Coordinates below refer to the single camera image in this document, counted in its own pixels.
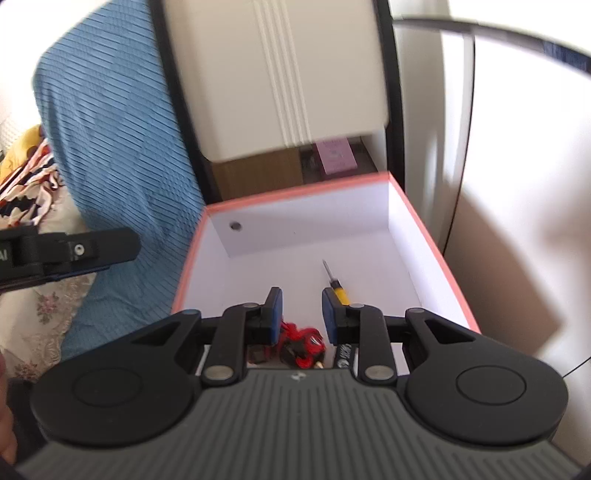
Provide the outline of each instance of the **yellow screwdriver handle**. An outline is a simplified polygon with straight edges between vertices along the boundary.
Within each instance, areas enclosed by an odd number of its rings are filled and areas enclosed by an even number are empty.
[[[343,288],[334,288],[337,298],[343,305],[348,305],[350,303],[349,298]]]

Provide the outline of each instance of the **human hand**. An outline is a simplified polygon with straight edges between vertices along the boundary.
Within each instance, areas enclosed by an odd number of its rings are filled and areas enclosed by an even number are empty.
[[[0,353],[0,455],[10,465],[17,459],[17,438],[12,431],[13,417],[7,405],[8,374],[6,362]]]

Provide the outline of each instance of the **black cable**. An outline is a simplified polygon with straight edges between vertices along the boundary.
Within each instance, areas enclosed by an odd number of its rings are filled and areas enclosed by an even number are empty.
[[[580,364],[578,364],[575,368],[573,368],[570,372],[564,374],[562,376],[562,378],[566,378],[568,375],[570,375],[572,372],[574,372],[576,369],[578,369],[579,367],[582,367],[584,364],[586,364],[589,360],[591,360],[591,356],[589,358],[587,358],[587,360],[583,360]]]

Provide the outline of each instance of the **patterned cloth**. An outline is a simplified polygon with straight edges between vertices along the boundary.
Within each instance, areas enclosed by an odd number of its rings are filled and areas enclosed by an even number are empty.
[[[142,250],[96,276],[62,345],[77,355],[170,314],[204,203],[146,0],[113,0],[42,56],[33,79],[56,163],[91,230],[129,226]]]
[[[63,186],[54,194],[40,233],[83,233],[87,228]],[[10,376],[35,381],[61,360],[61,343],[96,274],[65,278],[0,295],[0,351]]]
[[[63,185],[47,140],[0,186],[0,230],[35,225],[49,211]]]

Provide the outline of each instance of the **red object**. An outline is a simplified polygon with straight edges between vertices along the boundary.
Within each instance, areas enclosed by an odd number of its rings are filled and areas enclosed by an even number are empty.
[[[283,363],[307,369],[324,360],[326,347],[317,329],[300,330],[295,323],[282,322],[276,351]]]

